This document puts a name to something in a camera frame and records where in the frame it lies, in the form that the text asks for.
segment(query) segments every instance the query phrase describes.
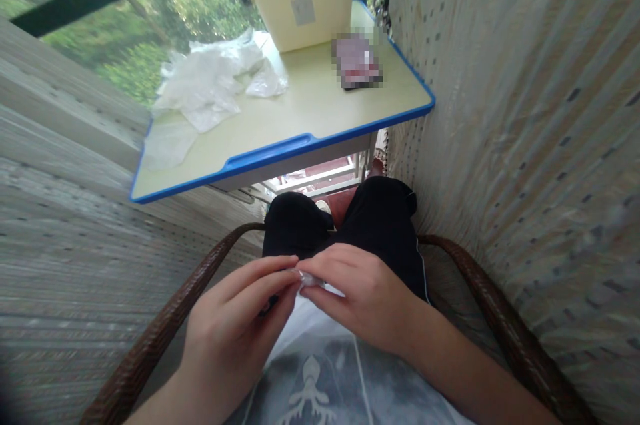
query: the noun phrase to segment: blue table edge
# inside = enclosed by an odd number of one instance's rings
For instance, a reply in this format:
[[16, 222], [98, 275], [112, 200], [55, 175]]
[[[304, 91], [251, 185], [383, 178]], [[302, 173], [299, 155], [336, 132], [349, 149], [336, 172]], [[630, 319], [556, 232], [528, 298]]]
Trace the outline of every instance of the blue table edge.
[[[354, 1], [360, 2], [369, 16], [372, 18], [372, 20], [375, 21], [374, 16], [372, 16], [370, 10], [367, 8], [366, 4], [362, 2], [362, 0]], [[304, 153], [308, 153], [317, 149], [322, 149], [323, 147], [328, 147], [329, 145], [344, 142], [355, 137], [360, 137], [361, 135], [366, 135], [371, 132], [378, 131], [380, 129], [383, 129], [384, 127], [390, 127], [391, 125], [396, 125], [428, 114], [435, 106], [435, 95], [433, 94], [433, 92], [431, 92], [429, 86], [420, 77], [420, 74], [411, 66], [407, 58], [402, 54], [402, 52], [400, 52], [400, 48], [398, 48], [395, 42], [393, 42], [390, 37], [387, 36], [387, 38], [393, 49], [400, 56], [409, 70], [413, 73], [418, 82], [420, 82], [422, 87], [426, 90], [427, 94], [431, 98], [430, 103], [407, 112], [402, 112], [390, 117], [385, 117], [384, 119], [380, 119], [375, 122], [370, 122], [366, 125], [361, 125], [360, 127], [354, 127], [353, 129], [349, 129], [345, 132], [329, 135], [327, 137], [323, 137], [322, 139], [318, 139], [310, 133], [290, 137], [289, 139], [285, 139], [283, 141], [279, 141], [270, 145], [266, 145], [264, 147], [260, 147], [258, 149], [254, 149], [249, 152], [242, 153], [240, 155], [235, 155], [234, 157], [230, 157], [227, 159], [222, 169], [213, 174], [207, 175], [205, 177], [200, 177], [199, 179], [194, 179], [189, 182], [184, 182], [180, 185], [174, 185], [173, 187], [169, 187], [167, 189], [163, 189], [161, 191], [157, 191], [134, 199], [133, 189], [135, 188], [135, 183], [138, 179], [138, 173], [140, 171], [142, 158], [145, 154], [145, 148], [143, 144], [142, 151], [140, 153], [140, 159], [138, 161], [138, 168], [135, 172], [135, 176], [133, 177], [133, 184], [131, 185], [129, 200], [134, 203], [146, 204], [159, 199], [164, 199], [165, 197], [170, 197], [171, 195], [175, 195], [180, 192], [185, 192], [196, 187], [207, 185], [212, 182], [226, 179], [227, 177], [232, 177], [233, 175], [238, 175], [250, 170], [259, 169], [260, 167], [264, 167], [265, 165], [270, 165], [275, 162], [290, 159], [291, 157], [296, 157], [297, 155], [302, 155]], [[147, 135], [149, 135], [152, 124], [153, 121], [149, 123]]]

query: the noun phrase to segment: table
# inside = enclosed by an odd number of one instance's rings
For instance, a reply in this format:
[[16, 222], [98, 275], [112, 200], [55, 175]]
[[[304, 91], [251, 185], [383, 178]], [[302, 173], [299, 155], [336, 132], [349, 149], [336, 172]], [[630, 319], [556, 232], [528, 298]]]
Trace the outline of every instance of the table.
[[[379, 34], [361, 1], [352, 4], [351, 26], [369, 37]], [[287, 91], [270, 99], [238, 95], [241, 112], [200, 134], [180, 165], [154, 171], [139, 166], [133, 202], [149, 203], [209, 184], [234, 191], [364, 151], [379, 129], [426, 115], [435, 104], [428, 86], [384, 35], [374, 46], [383, 82], [352, 91], [340, 87], [331, 43], [280, 54], [268, 34], [256, 37], [274, 68], [287, 74]], [[148, 134], [168, 120], [186, 119], [159, 117]]]

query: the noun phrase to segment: leg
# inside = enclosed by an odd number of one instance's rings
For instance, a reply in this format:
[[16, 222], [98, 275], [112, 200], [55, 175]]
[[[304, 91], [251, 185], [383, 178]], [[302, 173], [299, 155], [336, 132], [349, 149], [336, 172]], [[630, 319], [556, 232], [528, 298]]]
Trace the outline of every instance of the leg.
[[306, 195], [286, 192], [278, 195], [265, 217], [262, 256], [297, 255], [309, 258], [329, 238], [331, 215], [321, 211]]
[[360, 185], [345, 222], [327, 244], [350, 244], [377, 255], [418, 297], [427, 298], [424, 262], [417, 250], [411, 215], [415, 193], [403, 182], [370, 177]]

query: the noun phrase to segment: speckled wallpaper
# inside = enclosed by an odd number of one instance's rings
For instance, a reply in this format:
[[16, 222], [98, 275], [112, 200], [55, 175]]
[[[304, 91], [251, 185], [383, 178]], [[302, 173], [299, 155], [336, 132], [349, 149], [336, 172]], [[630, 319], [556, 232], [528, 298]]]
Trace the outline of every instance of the speckled wallpaper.
[[419, 232], [483, 265], [603, 423], [640, 422], [640, 0], [389, 0], [434, 91], [389, 129]]
[[6, 21], [0, 84], [1, 385], [26, 423], [78, 423], [207, 252], [263, 212], [206, 187], [130, 202], [148, 112]]

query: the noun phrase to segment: tree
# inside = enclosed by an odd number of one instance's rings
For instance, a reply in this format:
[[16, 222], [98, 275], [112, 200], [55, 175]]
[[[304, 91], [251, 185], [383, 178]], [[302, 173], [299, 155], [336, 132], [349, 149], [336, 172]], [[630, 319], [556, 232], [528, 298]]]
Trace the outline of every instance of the tree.
[[[14, 17], [45, 1], [0, 0], [0, 13]], [[150, 105], [169, 50], [185, 53], [189, 40], [231, 39], [248, 27], [264, 25], [239, 0], [120, 0], [43, 40]]]
[[162, 47], [142, 43], [126, 50], [124, 59], [106, 63], [96, 72], [142, 105], [151, 106], [162, 82], [160, 64], [166, 60]]

